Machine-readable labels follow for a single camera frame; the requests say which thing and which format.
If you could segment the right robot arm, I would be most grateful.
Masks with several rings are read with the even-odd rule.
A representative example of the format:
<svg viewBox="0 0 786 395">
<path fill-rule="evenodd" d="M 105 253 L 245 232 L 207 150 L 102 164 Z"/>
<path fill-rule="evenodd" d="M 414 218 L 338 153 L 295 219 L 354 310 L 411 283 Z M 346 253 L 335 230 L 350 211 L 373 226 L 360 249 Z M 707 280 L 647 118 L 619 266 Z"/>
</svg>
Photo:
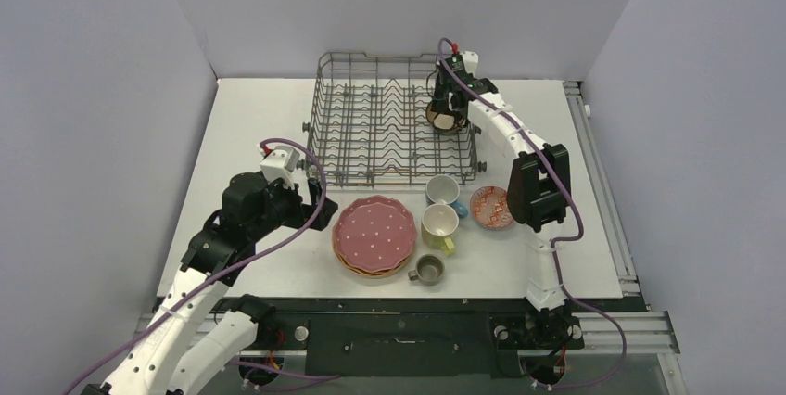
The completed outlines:
<svg viewBox="0 0 786 395">
<path fill-rule="evenodd" d="M 516 223 L 526 225 L 535 236 L 547 226 L 562 224 L 572 216 L 573 235 L 552 236 L 534 248 L 535 265 L 526 287 L 526 300 L 534 312 L 523 321 L 525 338 L 536 346 L 553 339 L 570 340 L 569 321 L 574 298 L 565 287 L 558 248 L 585 235 L 585 224 L 572 196 L 570 155 L 562 144 L 551 144 L 536 135 L 501 96 L 488 78 L 476 76 L 477 56 L 470 52 L 440 55 L 437 78 L 429 104 L 432 127 L 441 133 L 471 126 L 489 136 L 494 146 L 511 160 L 506 188 L 508 211 Z"/>
</svg>

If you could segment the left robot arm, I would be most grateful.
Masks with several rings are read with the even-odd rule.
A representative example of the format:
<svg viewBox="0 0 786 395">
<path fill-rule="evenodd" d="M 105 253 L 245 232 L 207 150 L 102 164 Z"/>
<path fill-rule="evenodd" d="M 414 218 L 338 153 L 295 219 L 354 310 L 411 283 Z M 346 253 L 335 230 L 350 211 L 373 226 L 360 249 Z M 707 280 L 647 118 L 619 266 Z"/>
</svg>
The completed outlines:
<svg viewBox="0 0 786 395">
<path fill-rule="evenodd" d="M 222 205 L 192 238 L 165 300 L 147 328 L 111 353 L 120 364 L 102 383 L 87 384 L 85 394 L 185 394 L 209 381 L 237 352 L 250 345 L 270 346 L 276 322 L 262 302 L 246 295 L 249 309 L 230 311 L 219 333 L 190 344 L 201 322 L 223 298 L 247 265 L 260 258 L 257 243 L 280 227 L 294 234 L 265 249 L 268 255 L 308 229 L 322 231 L 337 210 L 326 195 L 323 174 L 308 181 L 305 204 L 290 173 L 279 167 L 244 172 L 230 180 Z"/>
</svg>

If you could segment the grey wire dish rack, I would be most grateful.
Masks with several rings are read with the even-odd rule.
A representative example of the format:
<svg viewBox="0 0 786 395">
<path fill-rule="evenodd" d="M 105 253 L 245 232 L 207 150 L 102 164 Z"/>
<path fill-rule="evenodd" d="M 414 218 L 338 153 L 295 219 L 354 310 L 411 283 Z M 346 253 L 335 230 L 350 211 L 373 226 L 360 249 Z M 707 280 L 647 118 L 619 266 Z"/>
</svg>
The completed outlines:
<svg viewBox="0 0 786 395">
<path fill-rule="evenodd" d="M 434 54 L 329 51 L 319 58 L 302 130 L 330 185 L 415 186 L 438 174 L 466 185 L 486 171 L 478 129 L 442 134 L 426 117 L 436 67 Z"/>
</svg>

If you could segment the dark brown glazed bowl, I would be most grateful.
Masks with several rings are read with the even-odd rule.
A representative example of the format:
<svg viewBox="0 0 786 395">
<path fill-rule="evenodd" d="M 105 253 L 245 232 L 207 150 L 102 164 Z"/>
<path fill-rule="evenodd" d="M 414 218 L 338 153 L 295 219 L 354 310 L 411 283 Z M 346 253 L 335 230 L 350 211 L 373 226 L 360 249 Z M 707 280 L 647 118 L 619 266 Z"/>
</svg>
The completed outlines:
<svg viewBox="0 0 786 395">
<path fill-rule="evenodd" d="M 456 134 L 465 129 L 468 124 L 468 120 L 461 115 L 456 117 L 450 112 L 437 112 L 435 101 L 428 103 L 425 109 L 425 116 L 432 129 L 438 134 Z"/>
</svg>

